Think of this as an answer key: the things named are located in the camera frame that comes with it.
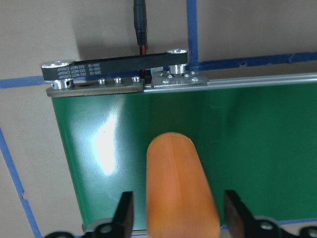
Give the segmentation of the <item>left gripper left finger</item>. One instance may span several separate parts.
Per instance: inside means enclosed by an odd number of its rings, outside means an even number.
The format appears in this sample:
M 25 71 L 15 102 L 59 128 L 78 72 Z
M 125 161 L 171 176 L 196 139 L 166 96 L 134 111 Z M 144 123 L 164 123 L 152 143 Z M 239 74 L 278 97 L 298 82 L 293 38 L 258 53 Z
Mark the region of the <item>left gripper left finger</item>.
M 112 224 L 115 238 L 130 238 L 134 223 L 134 196 L 132 191 L 122 193 Z

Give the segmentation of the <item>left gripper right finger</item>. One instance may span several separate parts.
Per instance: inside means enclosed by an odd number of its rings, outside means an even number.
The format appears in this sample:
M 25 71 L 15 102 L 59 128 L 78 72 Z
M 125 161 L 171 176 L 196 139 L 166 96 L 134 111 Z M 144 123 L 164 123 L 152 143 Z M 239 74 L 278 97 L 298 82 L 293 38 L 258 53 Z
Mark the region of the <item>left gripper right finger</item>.
M 225 224 L 233 238 L 252 238 L 255 218 L 234 190 L 224 192 Z

